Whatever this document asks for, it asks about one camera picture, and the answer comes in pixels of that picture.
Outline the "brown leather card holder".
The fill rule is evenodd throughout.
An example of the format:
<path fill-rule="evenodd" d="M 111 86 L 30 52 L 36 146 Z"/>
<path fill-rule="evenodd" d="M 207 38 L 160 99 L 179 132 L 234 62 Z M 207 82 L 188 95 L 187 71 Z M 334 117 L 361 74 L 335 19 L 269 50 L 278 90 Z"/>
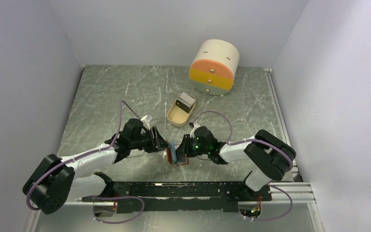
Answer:
<path fill-rule="evenodd" d="M 186 155 L 181 155 L 176 152 L 179 145 L 176 145 L 174 141 L 168 142 L 169 147 L 166 149 L 165 154 L 167 161 L 171 165 L 182 166 L 189 164 L 189 159 Z"/>

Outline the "beige oval card tray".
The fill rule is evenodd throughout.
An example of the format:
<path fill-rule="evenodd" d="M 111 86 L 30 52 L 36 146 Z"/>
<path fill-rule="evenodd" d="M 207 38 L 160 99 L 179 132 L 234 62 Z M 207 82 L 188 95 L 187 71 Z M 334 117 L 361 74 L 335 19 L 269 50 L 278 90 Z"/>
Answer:
<path fill-rule="evenodd" d="M 185 111 L 181 110 L 179 107 L 177 107 L 175 105 L 176 99 L 175 99 L 173 105 L 171 106 L 171 108 L 169 109 L 169 111 L 167 112 L 167 119 L 172 125 L 177 126 L 177 127 L 182 127 L 189 120 L 189 118 L 190 118 L 190 116 L 191 116 L 191 114 L 192 114 L 192 112 L 195 108 L 196 103 L 192 107 L 190 113 L 186 113 Z"/>

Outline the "stack of credit cards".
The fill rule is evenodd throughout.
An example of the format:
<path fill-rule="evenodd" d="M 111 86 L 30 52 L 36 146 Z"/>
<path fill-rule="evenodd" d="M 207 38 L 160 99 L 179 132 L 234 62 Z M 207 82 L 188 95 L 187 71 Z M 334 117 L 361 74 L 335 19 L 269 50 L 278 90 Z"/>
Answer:
<path fill-rule="evenodd" d="M 182 92 L 176 99 L 175 105 L 179 107 L 181 110 L 185 111 L 186 113 L 190 113 L 192 107 L 195 105 L 196 99 L 185 93 Z"/>

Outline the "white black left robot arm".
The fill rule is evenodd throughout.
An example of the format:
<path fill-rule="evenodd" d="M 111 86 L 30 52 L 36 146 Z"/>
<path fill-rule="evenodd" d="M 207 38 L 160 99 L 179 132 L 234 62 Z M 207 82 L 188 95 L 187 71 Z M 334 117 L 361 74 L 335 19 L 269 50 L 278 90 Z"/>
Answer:
<path fill-rule="evenodd" d="M 147 128 L 131 118 L 122 131 L 96 148 L 71 156 L 47 155 L 22 188 L 27 206 L 45 214 L 57 211 L 65 202 L 79 198 L 108 201 L 118 196 L 114 181 L 97 168 L 120 162 L 132 150 L 154 153 L 169 148 L 156 127 Z"/>

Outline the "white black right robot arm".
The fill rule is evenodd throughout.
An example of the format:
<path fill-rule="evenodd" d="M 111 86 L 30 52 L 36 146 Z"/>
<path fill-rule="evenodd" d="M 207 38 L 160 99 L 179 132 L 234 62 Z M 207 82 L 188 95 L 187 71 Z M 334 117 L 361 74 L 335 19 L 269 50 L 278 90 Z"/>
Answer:
<path fill-rule="evenodd" d="M 271 181 L 280 181 L 293 168 L 296 151 L 266 130 L 237 142 L 217 140 L 206 126 L 196 126 L 191 134 L 185 134 L 179 145 L 170 143 L 167 151 L 172 164 L 188 163 L 189 158 L 207 155 L 215 164 L 225 165 L 238 160 L 250 160 L 253 170 L 242 186 L 242 196 L 253 200 L 260 189 Z"/>

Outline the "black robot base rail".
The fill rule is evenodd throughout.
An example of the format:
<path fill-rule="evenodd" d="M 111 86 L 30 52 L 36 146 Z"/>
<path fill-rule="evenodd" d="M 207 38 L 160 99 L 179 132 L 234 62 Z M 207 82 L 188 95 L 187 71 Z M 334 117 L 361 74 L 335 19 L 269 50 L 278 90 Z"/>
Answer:
<path fill-rule="evenodd" d="M 238 212 L 239 203 L 271 201 L 271 191 L 263 186 L 253 191 L 243 181 L 224 182 L 115 182 L 108 197 L 117 201 L 118 213 L 145 211 L 221 210 Z"/>

